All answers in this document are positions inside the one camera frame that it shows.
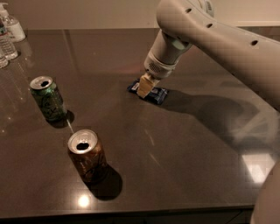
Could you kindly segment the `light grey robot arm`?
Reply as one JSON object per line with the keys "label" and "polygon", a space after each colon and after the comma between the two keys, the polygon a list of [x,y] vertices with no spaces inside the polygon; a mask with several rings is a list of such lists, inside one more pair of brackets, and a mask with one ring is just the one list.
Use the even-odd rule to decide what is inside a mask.
{"label": "light grey robot arm", "polygon": [[271,107],[280,109],[280,43],[214,18],[210,0],[161,0],[158,35],[144,61],[137,95],[144,98],[197,46]]}

